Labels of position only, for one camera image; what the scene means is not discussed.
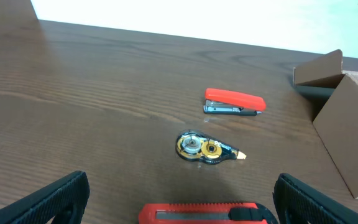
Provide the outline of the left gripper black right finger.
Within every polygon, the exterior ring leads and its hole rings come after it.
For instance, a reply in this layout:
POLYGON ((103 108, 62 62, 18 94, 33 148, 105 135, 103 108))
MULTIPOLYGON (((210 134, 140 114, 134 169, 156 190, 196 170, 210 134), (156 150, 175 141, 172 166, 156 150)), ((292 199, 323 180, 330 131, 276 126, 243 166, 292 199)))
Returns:
POLYGON ((287 173, 278 176, 273 202, 280 223, 358 224, 358 213, 287 173))

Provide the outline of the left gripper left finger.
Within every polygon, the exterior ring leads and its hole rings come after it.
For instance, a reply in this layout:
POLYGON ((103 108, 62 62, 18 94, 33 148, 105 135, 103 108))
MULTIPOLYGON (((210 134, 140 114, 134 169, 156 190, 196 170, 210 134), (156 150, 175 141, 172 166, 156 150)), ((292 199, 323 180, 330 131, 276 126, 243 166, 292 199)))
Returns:
POLYGON ((81 223, 89 196, 86 172, 77 170, 0 209, 0 223, 81 223))

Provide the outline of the brown cardboard box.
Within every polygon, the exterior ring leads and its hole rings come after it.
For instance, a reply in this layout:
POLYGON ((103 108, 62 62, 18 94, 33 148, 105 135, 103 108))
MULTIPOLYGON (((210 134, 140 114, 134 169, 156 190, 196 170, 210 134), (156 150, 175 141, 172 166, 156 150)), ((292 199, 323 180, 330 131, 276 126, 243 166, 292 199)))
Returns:
POLYGON ((293 70, 295 87, 332 93, 313 119, 313 126, 344 179, 358 199, 358 67, 344 69, 340 49, 293 70))

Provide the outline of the red utility knife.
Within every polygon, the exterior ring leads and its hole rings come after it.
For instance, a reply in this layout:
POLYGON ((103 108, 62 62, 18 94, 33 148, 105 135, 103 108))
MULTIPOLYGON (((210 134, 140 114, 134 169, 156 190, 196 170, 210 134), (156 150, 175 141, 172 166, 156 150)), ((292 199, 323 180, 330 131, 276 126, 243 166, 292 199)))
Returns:
POLYGON ((148 203, 139 224, 277 224, 273 213, 255 202, 148 203))

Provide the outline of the black yellow correction tape dispenser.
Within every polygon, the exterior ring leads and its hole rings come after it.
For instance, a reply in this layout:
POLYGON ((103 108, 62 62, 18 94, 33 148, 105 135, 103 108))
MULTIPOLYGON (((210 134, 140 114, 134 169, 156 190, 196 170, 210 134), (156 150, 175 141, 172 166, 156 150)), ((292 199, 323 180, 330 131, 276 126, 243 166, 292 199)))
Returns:
POLYGON ((176 139, 175 151, 186 161, 216 165, 226 160, 244 160, 238 148, 198 130, 185 130, 176 139))

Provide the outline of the red stapler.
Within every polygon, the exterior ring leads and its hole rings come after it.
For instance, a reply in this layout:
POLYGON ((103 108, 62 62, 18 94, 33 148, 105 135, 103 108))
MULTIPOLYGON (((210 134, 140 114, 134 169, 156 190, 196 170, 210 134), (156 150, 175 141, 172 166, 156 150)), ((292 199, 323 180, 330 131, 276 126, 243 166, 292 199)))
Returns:
POLYGON ((267 107, 262 97, 217 88, 207 88, 204 98, 205 114, 257 116, 267 107))

